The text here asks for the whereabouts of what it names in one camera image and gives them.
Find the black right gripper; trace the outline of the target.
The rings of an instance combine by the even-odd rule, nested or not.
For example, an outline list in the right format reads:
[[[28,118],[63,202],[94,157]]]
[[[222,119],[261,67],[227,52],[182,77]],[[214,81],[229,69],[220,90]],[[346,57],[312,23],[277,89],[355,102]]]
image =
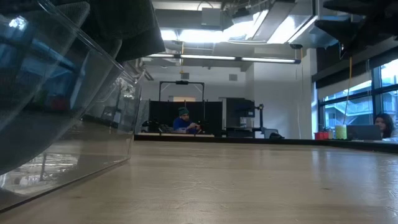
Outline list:
[[[315,27],[343,44],[343,57],[354,54],[390,37],[397,37],[397,0],[329,0],[323,7],[332,11],[368,16],[357,22],[317,20]]]

